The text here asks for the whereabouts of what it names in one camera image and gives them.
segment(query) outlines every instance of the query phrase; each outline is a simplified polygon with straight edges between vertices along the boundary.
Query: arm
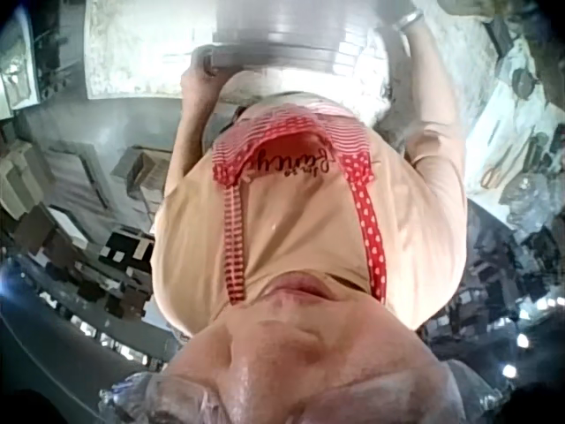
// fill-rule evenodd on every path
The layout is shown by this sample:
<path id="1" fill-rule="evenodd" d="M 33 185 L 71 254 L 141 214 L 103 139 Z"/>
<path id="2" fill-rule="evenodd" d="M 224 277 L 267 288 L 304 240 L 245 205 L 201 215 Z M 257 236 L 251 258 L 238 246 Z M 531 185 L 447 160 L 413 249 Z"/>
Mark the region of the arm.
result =
<path id="1" fill-rule="evenodd" d="M 202 158 L 202 135 L 223 86 L 240 69 L 206 71 L 205 60 L 209 47 L 192 53 L 190 68 L 181 78 L 183 112 L 178 125 L 169 171 L 165 180 L 165 197 L 175 191 L 186 174 Z"/>
<path id="2" fill-rule="evenodd" d="M 175 191 L 178 183 L 202 158 L 202 134 L 212 115 L 212 110 L 209 108 L 183 109 L 165 180 L 165 197 Z"/>
<path id="3" fill-rule="evenodd" d="M 412 90 L 416 111 L 423 123 L 459 126 L 455 92 L 441 60 L 432 32 L 423 19 L 408 26 L 412 61 Z"/>
<path id="4" fill-rule="evenodd" d="M 434 263 L 437 281 L 426 282 L 418 301 L 423 322 L 445 305 L 456 292 L 466 261 L 467 198 L 464 190 L 465 141 L 451 78 L 435 39 L 423 19 L 404 33 L 411 48 L 412 90 L 419 128 L 406 143 L 412 166 L 434 196 L 429 218 L 445 231 L 448 248 Z"/>

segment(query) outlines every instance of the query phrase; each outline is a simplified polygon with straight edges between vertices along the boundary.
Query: wrist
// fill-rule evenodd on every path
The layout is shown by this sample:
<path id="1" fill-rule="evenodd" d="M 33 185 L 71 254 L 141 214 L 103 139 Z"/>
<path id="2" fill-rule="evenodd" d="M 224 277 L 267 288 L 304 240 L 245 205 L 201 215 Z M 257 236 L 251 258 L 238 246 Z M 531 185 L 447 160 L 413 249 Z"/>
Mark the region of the wrist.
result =
<path id="1" fill-rule="evenodd" d="M 205 119 L 208 120 L 212 113 L 214 112 L 216 101 L 199 100 L 197 102 L 183 101 L 181 119 L 191 120 L 191 119 Z"/>
<path id="2" fill-rule="evenodd" d="M 405 14 L 394 24 L 394 28 L 398 31 L 408 33 L 410 29 L 416 26 L 420 21 L 424 20 L 424 13 L 420 9 L 414 9 L 410 13 Z"/>
<path id="3" fill-rule="evenodd" d="M 409 39 L 418 38 L 427 31 L 427 24 L 424 18 L 417 19 L 401 30 Z"/>

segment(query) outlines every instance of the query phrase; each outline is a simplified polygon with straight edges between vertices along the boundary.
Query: window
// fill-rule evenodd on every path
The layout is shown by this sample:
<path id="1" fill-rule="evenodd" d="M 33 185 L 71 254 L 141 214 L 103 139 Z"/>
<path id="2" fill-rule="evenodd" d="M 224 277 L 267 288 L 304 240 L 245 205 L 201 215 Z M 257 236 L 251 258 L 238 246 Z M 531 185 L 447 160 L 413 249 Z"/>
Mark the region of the window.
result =
<path id="1" fill-rule="evenodd" d="M 96 337 L 96 329 L 88 322 L 82 321 L 77 315 L 73 315 L 71 322 L 82 331 L 85 336 L 94 338 Z"/>
<path id="2" fill-rule="evenodd" d="M 124 356 L 128 360 L 135 360 L 136 362 L 139 362 L 141 365 L 147 365 L 147 363 L 148 363 L 148 356 L 147 355 L 144 355 L 141 352 L 135 351 L 131 347 L 128 347 L 124 344 L 122 344 L 119 347 L 118 353 L 120 353 L 122 356 Z"/>
<path id="3" fill-rule="evenodd" d="M 41 294 L 39 295 L 40 298 L 42 298 L 43 300 L 45 300 L 47 302 L 47 304 L 52 307 L 53 309 L 57 308 L 57 301 L 54 300 L 51 295 L 49 293 L 47 293 L 46 291 L 42 291 Z"/>
<path id="4" fill-rule="evenodd" d="M 108 347 L 109 349 L 114 349 L 114 347 L 116 345 L 116 340 L 114 340 L 112 337 L 108 336 L 106 333 L 102 333 L 102 335 L 100 336 L 100 344 L 103 347 Z"/>

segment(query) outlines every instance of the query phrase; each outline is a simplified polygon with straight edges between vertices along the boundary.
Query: ceiling light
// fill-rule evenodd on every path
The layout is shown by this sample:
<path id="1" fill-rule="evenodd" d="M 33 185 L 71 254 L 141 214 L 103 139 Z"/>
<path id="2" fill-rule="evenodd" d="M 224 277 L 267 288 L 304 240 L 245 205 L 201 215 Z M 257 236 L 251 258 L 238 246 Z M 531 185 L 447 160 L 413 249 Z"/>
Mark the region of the ceiling light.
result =
<path id="1" fill-rule="evenodd" d="M 545 311 L 547 309 L 547 300 L 540 299 L 536 302 L 536 308 L 540 311 Z"/>
<path id="2" fill-rule="evenodd" d="M 530 347 L 530 340 L 528 340 L 525 334 L 519 334 L 516 339 L 516 344 L 523 349 L 527 349 Z"/>
<path id="3" fill-rule="evenodd" d="M 516 367 L 514 367 L 513 365 L 504 366 L 504 368 L 502 369 L 502 375 L 504 375 L 506 378 L 516 378 Z"/>
<path id="4" fill-rule="evenodd" d="M 523 309 L 520 309 L 520 319 L 521 320 L 530 320 L 530 314 L 528 314 Z"/>

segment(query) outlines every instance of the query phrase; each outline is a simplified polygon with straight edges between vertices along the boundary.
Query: beige shirt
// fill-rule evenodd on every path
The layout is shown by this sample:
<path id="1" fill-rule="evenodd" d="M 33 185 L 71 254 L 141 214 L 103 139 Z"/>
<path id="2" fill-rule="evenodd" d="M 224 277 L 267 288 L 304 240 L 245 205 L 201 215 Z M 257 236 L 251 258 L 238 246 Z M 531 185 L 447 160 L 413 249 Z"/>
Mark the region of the beige shirt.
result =
<path id="1" fill-rule="evenodd" d="M 366 132 L 376 177 L 369 193 L 387 261 L 386 307 L 416 329 L 451 299 L 463 273 L 464 142 L 456 129 L 423 125 L 407 143 L 408 162 L 379 134 Z M 274 277 L 307 269 L 370 293 L 355 205 L 335 163 L 316 178 L 270 172 L 241 190 L 248 299 Z M 188 335 L 229 305 L 222 221 L 223 189 L 213 180 L 208 152 L 165 199 L 155 221 L 154 295 L 166 319 Z"/>

